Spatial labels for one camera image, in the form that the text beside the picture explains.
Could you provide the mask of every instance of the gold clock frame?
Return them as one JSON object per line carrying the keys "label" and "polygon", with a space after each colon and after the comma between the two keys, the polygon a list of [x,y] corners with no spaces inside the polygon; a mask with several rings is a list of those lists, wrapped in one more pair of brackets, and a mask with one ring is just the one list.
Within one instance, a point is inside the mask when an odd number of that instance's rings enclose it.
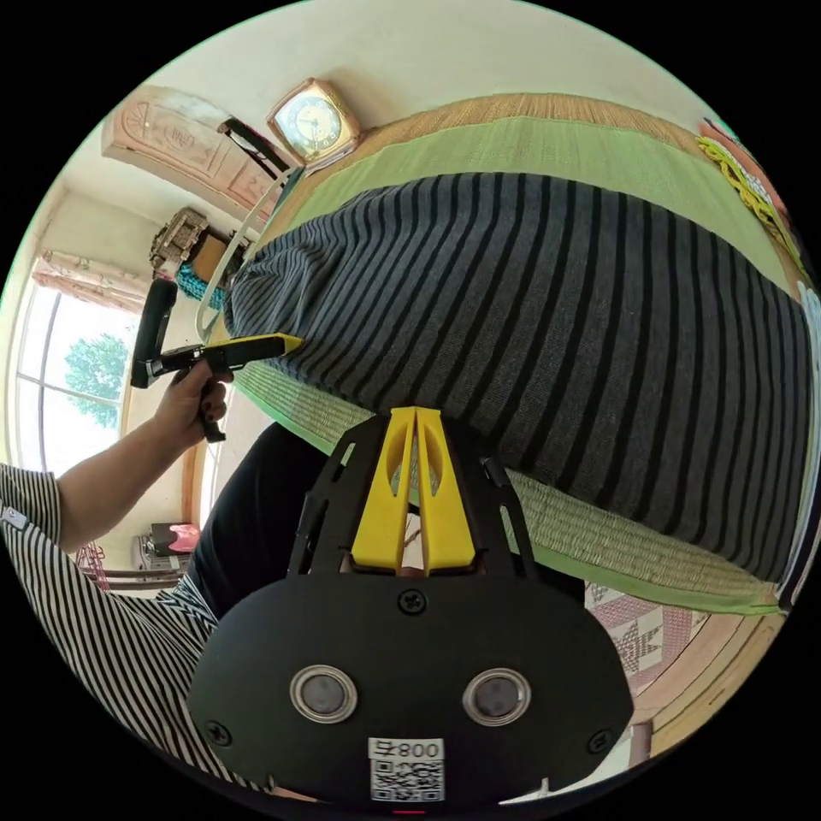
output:
{"label": "gold clock frame", "polygon": [[[313,92],[317,97],[325,99],[328,104],[336,110],[340,118],[340,136],[336,142],[330,145],[326,150],[320,151],[310,158],[306,157],[296,146],[292,145],[276,120],[282,110],[295,97],[300,97],[308,92]],[[294,162],[307,171],[324,168],[331,162],[341,159],[359,145],[363,136],[362,128],[359,125],[357,117],[342,99],[339,92],[337,92],[334,86],[327,80],[318,80],[315,77],[309,77],[296,88],[291,89],[291,91],[271,109],[265,122],[271,130],[271,133],[281,143],[282,147],[291,155]]]}

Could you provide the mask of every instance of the pink curtain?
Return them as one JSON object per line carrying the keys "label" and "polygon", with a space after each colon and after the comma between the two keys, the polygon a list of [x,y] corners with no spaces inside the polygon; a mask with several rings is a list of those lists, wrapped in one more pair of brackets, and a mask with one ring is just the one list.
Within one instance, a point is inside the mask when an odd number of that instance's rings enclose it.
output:
{"label": "pink curtain", "polygon": [[142,313],[151,287],[150,277],[60,251],[41,251],[35,260],[32,278],[42,287],[82,302],[132,314]]}

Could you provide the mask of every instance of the black pants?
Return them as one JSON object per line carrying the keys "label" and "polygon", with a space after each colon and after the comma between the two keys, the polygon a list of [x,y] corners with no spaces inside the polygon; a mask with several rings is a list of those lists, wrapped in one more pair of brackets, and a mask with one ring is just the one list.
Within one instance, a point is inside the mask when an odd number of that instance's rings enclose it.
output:
{"label": "black pants", "polygon": [[276,424],[246,453],[220,493],[188,568],[217,618],[285,578],[305,494],[327,459]]}

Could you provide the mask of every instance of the person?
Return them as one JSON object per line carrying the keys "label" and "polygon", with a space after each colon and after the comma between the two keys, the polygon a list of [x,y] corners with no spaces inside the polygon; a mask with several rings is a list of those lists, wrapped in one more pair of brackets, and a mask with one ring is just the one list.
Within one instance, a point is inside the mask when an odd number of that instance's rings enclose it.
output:
{"label": "person", "polygon": [[71,559],[202,440],[200,405],[209,421],[225,416],[231,380],[198,363],[167,390],[150,421],[58,479],[0,464],[0,536],[62,660],[115,720],[212,776],[312,800],[228,771],[194,727],[186,696],[220,618],[285,576],[304,495],[325,455],[279,425],[263,431],[220,494],[186,575],[152,600],[100,590]]}

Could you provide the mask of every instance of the qr code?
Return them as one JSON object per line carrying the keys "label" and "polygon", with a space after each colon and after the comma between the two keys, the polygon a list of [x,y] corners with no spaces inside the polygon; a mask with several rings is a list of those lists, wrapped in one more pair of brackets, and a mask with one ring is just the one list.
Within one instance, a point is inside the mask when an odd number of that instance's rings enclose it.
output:
{"label": "qr code", "polygon": [[444,761],[371,761],[374,801],[445,800]]}

